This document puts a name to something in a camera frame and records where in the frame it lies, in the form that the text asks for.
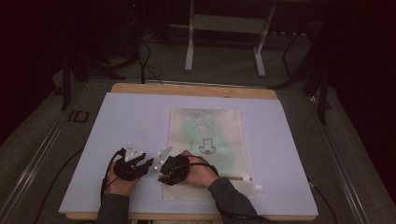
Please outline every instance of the person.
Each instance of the person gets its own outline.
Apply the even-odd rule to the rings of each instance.
[[[192,156],[188,150],[183,151],[181,155],[186,156],[190,163],[203,162],[199,157]],[[112,172],[113,167],[114,163],[107,178],[107,183],[110,183],[110,181],[113,182],[108,185],[106,195],[102,200],[97,217],[98,224],[128,223],[129,197],[134,190],[134,186],[140,180],[140,178],[134,181],[119,179]],[[213,199],[218,204],[218,208],[223,211],[227,211],[227,213],[244,216],[257,216],[256,209],[253,207],[250,200],[234,188],[228,178],[218,177],[213,170],[207,166],[191,166],[184,183],[191,184],[197,188],[208,189]],[[259,220],[243,220],[224,215],[221,215],[221,219],[225,224],[260,223]]]

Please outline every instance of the floor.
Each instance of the floor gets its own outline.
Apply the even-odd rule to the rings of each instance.
[[[281,56],[290,42],[289,37],[270,35],[267,38],[262,53],[266,77],[257,76],[251,36],[242,36],[242,39],[235,36],[231,40],[223,37],[211,33],[198,35],[193,70],[186,73],[186,31],[176,29],[167,42],[146,33],[140,54],[143,61],[147,60],[147,82],[266,88],[288,78]],[[304,36],[297,39],[288,53],[291,70],[302,61],[309,46]],[[117,63],[122,58],[112,57],[111,61]],[[141,81],[139,63],[117,72],[127,77],[126,82]],[[118,82],[94,70],[90,70],[90,74],[88,83],[73,82],[74,95],[68,110],[59,110],[62,97],[50,95],[1,146],[2,207],[10,199],[9,195],[14,195],[1,210],[1,218],[7,218],[1,223],[77,223],[59,214],[58,209],[78,164],[78,151],[85,146],[103,98],[112,84]],[[316,104],[301,91],[303,85],[301,81],[276,93],[290,121],[306,173],[326,196],[339,223],[392,223],[396,220],[394,204],[389,202],[359,137],[337,100],[336,91],[329,91],[332,110],[326,112],[328,125],[323,126],[316,117]],[[70,122],[68,118],[73,110],[89,111],[90,118],[87,122]],[[29,163],[36,157],[41,159],[39,164]],[[27,167],[34,171],[30,179],[24,179],[28,184],[25,188],[17,188],[20,194],[13,192],[21,174],[26,176]],[[319,216],[306,223],[334,223],[329,206],[312,190]]]

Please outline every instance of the sleeve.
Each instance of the sleeve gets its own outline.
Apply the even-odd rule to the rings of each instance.
[[[128,224],[129,197],[107,194],[99,208],[97,224]]]
[[[209,188],[213,199],[222,210],[229,213],[244,215],[244,216],[257,216],[256,209],[251,204],[250,200],[240,193],[230,182],[228,178],[219,178],[213,182]],[[242,220],[233,217],[221,216],[224,224],[258,224],[259,220]]]

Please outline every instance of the table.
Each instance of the table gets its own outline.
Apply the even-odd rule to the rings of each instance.
[[[253,179],[263,186],[263,190],[258,191],[257,199],[252,201],[258,213],[272,220],[314,219],[318,210],[285,115],[275,113],[268,116],[274,108],[282,109],[273,91],[138,84],[116,84],[112,93],[107,95],[60,212],[72,219],[96,219],[100,205],[100,183],[112,154],[125,147],[125,141],[131,141],[137,148],[144,148],[147,158],[153,158],[166,147],[169,115],[161,112],[163,108],[166,111],[172,106],[189,104],[201,108],[227,108],[235,107],[235,103],[238,103],[247,127],[244,131],[248,152],[254,154],[249,156]],[[130,110],[128,108],[135,105],[129,107],[129,104],[140,106]],[[148,110],[153,105],[159,109]],[[145,119],[149,119],[149,125],[146,125]],[[256,126],[263,121],[265,126]],[[157,177],[158,173],[148,172],[136,186],[131,198],[130,219],[220,220],[213,203],[162,200],[162,187],[155,180]]]
[[[194,0],[190,0],[189,45],[187,47],[185,70],[187,72],[192,71],[192,61],[194,54],[193,33],[195,29],[239,32],[261,35],[258,46],[253,48],[253,53],[256,60],[258,74],[260,77],[264,77],[265,70],[262,64],[262,46],[264,44],[265,38],[267,37],[274,11],[275,6],[271,6],[266,19],[201,15],[194,14]]]

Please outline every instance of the table leg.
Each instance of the table leg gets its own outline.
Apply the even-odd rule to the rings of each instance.
[[[262,46],[264,45],[265,38],[267,37],[268,29],[271,24],[271,19],[274,15],[274,11],[275,11],[275,6],[272,6],[268,13],[267,19],[265,20],[265,24],[262,27],[262,37],[260,39],[260,43],[257,47],[253,48],[254,58],[256,59],[256,65],[257,65],[257,71],[259,73],[259,77],[265,76],[264,65],[262,64]]]
[[[190,0],[190,25],[189,25],[189,46],[187,47],[186,65],[184,70],[186,72],[192,71],[192,60],[194,56],[194,0]]]

